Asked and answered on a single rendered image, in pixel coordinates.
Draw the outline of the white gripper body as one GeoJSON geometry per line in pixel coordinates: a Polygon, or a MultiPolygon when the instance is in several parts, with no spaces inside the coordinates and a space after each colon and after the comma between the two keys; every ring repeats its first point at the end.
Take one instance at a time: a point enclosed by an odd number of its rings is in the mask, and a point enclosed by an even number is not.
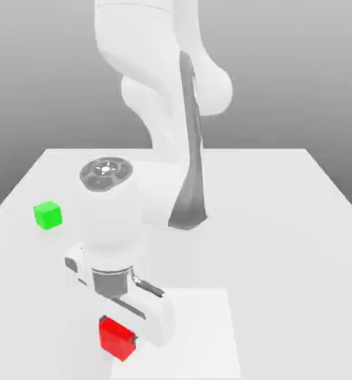
{"type": "Polygon", "coordinates": [[[128,293],[111,300],[84,285],[74,272],[65,273],[65,283],[86,312],[105,315],[156,347],[166,346],[175,335],[175,308],[166,292],[155,295],[129,278],[128,293]]]}

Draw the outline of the small red cube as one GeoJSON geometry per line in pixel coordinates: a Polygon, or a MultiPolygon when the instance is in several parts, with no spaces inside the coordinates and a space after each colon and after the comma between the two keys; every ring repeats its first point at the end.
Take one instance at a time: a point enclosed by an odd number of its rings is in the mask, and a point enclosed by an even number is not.
{"type": "Polygon", "coordinates": [[[122,324],[104,315],[98,327],[101,348],[121,362],[136,350],[137,335],[122,324]]]}

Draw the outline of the small green cube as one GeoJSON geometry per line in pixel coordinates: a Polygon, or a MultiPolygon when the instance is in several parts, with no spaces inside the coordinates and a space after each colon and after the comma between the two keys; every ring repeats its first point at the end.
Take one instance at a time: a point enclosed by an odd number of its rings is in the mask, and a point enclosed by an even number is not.
{"type": "Polygon", "coordinates": [[[35,205],[33,212],[37,225],[44,230],[49,230],[62,224],[61,208],[52,201],[35,205]]]}

